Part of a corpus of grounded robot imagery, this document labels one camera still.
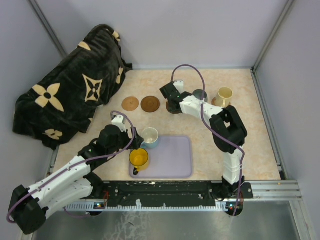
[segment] speckled countertop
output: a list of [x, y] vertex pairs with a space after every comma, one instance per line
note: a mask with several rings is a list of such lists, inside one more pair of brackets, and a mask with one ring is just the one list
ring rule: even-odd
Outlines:
[[[170, 82], [171, 73], [172, 70], [128, 72], [122, 88], [112, 97], [110, 103], [97, 109], [88, 132], [86, 134], [79, 132], [69, 143], [60, 146], [54, 170], [62, 168], [78, 154], [78, 151], [92, 139], [97, 138], [100, 131], [111, 123], [110, 112], [117, 110], [130, 118], [139, 133], [147, 127], [152, 127], [157, 129], [160, 135], [189, 136], [192, 144], [193, 174], [183, 180], [221, 180], [223, 154], [214, 144], [212, 134], [200, 119], [186, 114], [170, 114], [166, 110], [166, 100], [159, 89]], [[205, 79], [209, 103], [219, 88], [229, 87], [233, 90], [231, 103], [237, 109], [248, 131], [244, 145], [245, 179], [279, 180], [277, 163], [250, 70], [202, 69], [201, 73]], [[201, 79], [192, 69], [178, 70], [174, 79], [183, 80], [184, 90], [189, 93], [202, 88]], [[140, 103], [146, 96], [156, 96], [160, 100], [160, 108], [154, 113], [144, 112], [141, 106], [134, 111], [125, 111], [121, 104], [129, 96], [138, 98]], [[106, 181], [133, 181], [129, 175], [129, 151], [116, 156], [94, 172]]]

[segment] black cloth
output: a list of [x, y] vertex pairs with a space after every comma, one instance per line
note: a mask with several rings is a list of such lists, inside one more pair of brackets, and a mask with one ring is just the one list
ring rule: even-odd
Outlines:
[[15, 105], [13, 132], [55, 149], [86, 133], [96, 108], [122, 86], [132, 64], [121, 58], [120, 37], [105, 24], [96, 26], [69, 56]]

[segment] flower pattern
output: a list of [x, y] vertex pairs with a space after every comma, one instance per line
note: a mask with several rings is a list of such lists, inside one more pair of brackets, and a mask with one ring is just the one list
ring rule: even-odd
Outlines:
[[88, 51], [91, 51], [90, 46], [89, 46], [87, 43], [85, 43], [84, 41], [81, 41], [81, 42], [78, 44], [78, 47], [83, 48], [83, 49], [86, 49], [86, 50], [88, 50]]
[[120, 36], [119, 36], [119, 33], [117, 33], [116, 31], [114, 31], [114, 32], [112, 33], [112, 36], [114, 36], [114, 37], [115, 37], [115, 40], [117, 40], [118, 42], [121, 41]]
[[54, 140], [59, 140], [63, 134], [60, 131], [57, 131], [54, 129], [48, 129], [45, 131], [44, 135], [47, 135], [49, 138], [52, 138]]
[[98, 101], [100, 98], [101, 80], [94, 80], [82, 74], [86, 85], [86, 96], [84, 101]]
[[64, 107], [61, 102], [55, 97], [60, 88], [60, 83], [54, 83], [47, 89], [40, 85], [34, 85], [32, 89], [40, 96], [35, 100], [35, 103], [44, 108], [48, 103], [51, 103], [55, 109], [64, 112]]
[[119, 68], [119, 75], [116, 77], [116, 83], [120, 84], [121, 83], [121, 75], [123, 73], [124, 69], [122, 67]]

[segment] beige cup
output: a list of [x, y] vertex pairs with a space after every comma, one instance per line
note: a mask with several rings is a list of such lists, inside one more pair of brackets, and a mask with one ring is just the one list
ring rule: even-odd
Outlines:
[[214, 105], [222, 108], [226, 108], [231, 104], [233, 92], [229, 87], [221, 87], [214, 99]]

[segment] brown coaster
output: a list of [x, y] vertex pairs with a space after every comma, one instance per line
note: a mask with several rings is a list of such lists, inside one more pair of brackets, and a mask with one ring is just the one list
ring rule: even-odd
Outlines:
[[146, 96], [141, 101], [141, 108], [147, 113], [153, 113], [160, 107], [160, 101], [155, 96]]
[[168, 101], [165, 104], [165, 108], [171, 114], [180, 114], [180, 112], [169, 111], [169, 102]]
[[216, 98], [212, 99], [211, 104], [212, 104], [212, 105], [216, 105], [215, 103], [216, 103]]
[[122, 108], [128, 112], [136, 110], [139, 106], [139, 100], [134, 96], [125, 98], [122, 102]]

